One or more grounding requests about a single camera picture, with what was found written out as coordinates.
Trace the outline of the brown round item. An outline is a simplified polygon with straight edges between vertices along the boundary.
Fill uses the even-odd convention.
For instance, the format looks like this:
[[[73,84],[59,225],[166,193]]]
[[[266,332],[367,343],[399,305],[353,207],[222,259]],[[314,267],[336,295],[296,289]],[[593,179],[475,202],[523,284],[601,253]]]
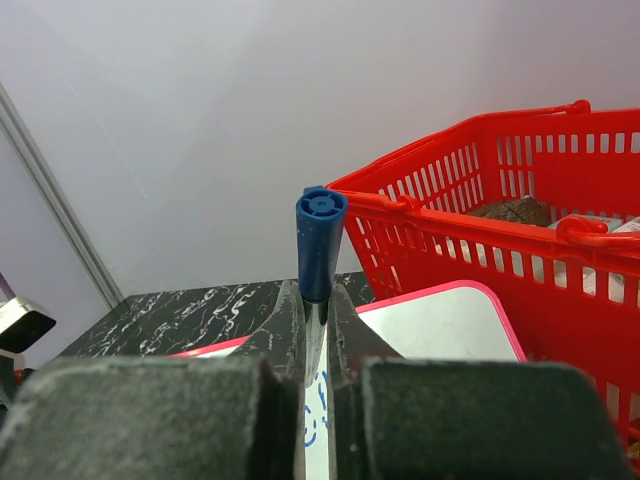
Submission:
[[[551,224],[546,203],[538,202],[530,196],[493,202],[470,210],[468,215],[541,227]]]

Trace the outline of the pink framed whiteboard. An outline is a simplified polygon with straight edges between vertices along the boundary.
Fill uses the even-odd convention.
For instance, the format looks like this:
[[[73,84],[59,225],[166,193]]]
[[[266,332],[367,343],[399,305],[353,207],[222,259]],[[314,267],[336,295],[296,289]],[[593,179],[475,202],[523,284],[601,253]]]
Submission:
[[[356,309],[359,318],[408,359],[524,362],[526,355],[498,297],[473,281],[455,281]],[[327,346],[305,391],[308,479],[328,479]]]

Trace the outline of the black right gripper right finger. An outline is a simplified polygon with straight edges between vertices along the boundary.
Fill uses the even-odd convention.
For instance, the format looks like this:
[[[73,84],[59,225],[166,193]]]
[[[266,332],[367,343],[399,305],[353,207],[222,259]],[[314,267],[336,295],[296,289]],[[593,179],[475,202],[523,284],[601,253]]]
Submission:
[[[342,286],[328,303],[333,479],[630,479],[587,377],[558,363],[410,360]]]

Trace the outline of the white blue whiteboard marker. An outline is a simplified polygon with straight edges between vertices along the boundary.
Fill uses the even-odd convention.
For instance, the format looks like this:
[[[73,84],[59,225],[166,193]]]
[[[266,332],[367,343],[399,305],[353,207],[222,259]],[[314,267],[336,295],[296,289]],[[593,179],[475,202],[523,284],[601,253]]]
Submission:
[[[307,387],[312,385],[320,362],[347,208],[344,195],[323,186],[305,188],[296,202],[298,288],[305,315]]]

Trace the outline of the red plastic shopping basket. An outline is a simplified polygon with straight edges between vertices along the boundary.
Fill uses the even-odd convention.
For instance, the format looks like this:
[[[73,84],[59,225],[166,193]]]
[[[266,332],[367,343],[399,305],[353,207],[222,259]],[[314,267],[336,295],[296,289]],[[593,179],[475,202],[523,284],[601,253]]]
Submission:
[[[639,459],[639,112],[589,102],[486,113],[330,185],[375,296],[489,287],[525,355],[584,371]],[[545,202],[547,227],[468,215]]]

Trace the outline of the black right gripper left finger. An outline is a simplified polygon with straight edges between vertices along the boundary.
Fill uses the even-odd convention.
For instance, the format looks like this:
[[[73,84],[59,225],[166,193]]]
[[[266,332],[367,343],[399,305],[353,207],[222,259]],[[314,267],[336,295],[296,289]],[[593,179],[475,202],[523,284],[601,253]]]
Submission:
[[[19,389],[5,479],[301,479],[305,325],[295,282],[215,358],[61,358]]]

